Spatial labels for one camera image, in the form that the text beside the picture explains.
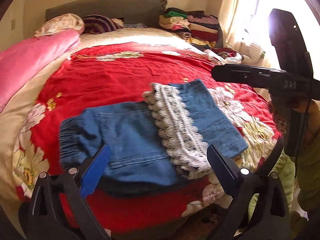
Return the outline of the blue denim pants lace hem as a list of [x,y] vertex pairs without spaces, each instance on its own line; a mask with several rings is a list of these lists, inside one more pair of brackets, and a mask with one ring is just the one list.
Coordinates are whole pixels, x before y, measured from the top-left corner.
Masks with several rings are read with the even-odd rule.
[[234,158],[247,143],[200,80],[152,83],[142,102],[85,109],[59,130],[60,164],[71,168],[108,144],[99,187],[114,196],[142,196],[184,187],[212,172],[207,148]]

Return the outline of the green right sleeve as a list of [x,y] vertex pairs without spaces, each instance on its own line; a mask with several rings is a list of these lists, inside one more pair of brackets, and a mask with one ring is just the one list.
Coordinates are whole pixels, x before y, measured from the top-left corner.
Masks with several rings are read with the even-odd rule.
[[[278,131],[286,133],[288,117],[285,114],[280,113],[282,98],[271,97],[271,101],[268,104],[269,111],[273,116],[273,121]],[[292,108],[298,113],[305,111],[308,100],[293,99],[286,103],[289,108]],[[295,158],[295,168],[297,168],[297,183],[300,188],[297,202],[308,213],[308,222],[306,218],[301,217],[299,213],[291,210],[292,234],[299,239],[319,239],[319,107],[316,102],[311,100],[308,110],[308,123],[303,135],[301,150],[298,157]],[[262,160],[262,157],[268,156],[265,153],[271,153],[275,146],[275,139],[267,137],[267,140],[262,140],[263,144],[258,146],[249,146],[249,153],[253,154],[253,159],[250,159],[250,164],[257,167],[258,160]],[[284,192],[288,204],[291,204],[293,198],[293,159],[289,158],[284,152],[279,157],[273,171],[279,172],[281,182],[284,187]],[[306,229],[315,228],[315,233],[307,236]]]

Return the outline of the cream curtain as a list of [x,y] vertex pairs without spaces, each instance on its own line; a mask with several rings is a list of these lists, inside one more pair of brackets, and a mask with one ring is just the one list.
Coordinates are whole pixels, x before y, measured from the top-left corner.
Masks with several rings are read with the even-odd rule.
[[319,23],[306,0],[222,0],[219,22],[225,42],[243,53],[255,43],[264,51],[258,62],[278,68],[279,63],[268,33],[268,17],[273,8],[291,12],[303,34],[314,72],[319,71]]

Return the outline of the stack of folded clothes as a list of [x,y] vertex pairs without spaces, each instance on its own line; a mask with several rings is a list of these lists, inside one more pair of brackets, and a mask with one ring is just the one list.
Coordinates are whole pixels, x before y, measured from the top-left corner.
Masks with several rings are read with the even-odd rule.
[[159,26],[201,51],[220,49],[224,45],[218,18],[202,10],[187,12],[168,8],[159,16]]

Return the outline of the red floral bedspread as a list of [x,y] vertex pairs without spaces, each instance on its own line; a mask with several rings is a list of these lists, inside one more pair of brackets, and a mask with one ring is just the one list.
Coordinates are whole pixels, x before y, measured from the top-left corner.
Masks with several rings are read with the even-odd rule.
[[[45,66],[1,112],[1,206],[18,226],[18,209],[29,200],[42,171],[59,174],[59,126],[88,107],[141,101],[150,83],[200,79],[248,144],[235,161],[255,170],[280,134],[267,101],[246,85],[218,83],[209,57],[165,31],[123,29],[82,35],[80,44]],[[87,202],[116,239],[161,239],[172,235],[195,211],[227,206],[214,175],[155,196],[117,198],[97,190]]]

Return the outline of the grey headboard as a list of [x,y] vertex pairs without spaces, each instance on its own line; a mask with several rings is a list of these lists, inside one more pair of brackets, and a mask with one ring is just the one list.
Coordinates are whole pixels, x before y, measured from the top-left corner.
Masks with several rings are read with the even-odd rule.
[[142,23],[159,27],[159,15],[165,12],[168,0],[78,0],[46,10],[46,21],[72,13],[81,18],[100,14],[109,18],[123,18],[125,24]]

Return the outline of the pink quilt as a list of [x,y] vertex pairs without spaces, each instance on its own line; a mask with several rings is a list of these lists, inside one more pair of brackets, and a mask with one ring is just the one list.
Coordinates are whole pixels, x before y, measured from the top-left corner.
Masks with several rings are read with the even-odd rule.
[[51,36],[33,37],[1,52],[1,109],[46,65],[80,43],[73,29]]

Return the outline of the striped dark pillow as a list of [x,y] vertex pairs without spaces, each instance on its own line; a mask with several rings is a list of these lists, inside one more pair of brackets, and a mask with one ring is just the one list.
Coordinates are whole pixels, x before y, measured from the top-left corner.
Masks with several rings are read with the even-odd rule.
[[104,15],[90,14],[82,20],[85,24],[84,34],[97,35],[123,29],[122,25]]

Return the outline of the floral cream pillow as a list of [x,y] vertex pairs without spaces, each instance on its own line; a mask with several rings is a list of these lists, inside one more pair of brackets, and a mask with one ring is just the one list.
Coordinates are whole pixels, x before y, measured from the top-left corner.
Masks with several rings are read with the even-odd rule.
[[63,14],[45,22],[40,29],[35,31],[33,37],[50,36],[67,29],[74,29],[81,34],[85,29],[85,24],[76,14]]

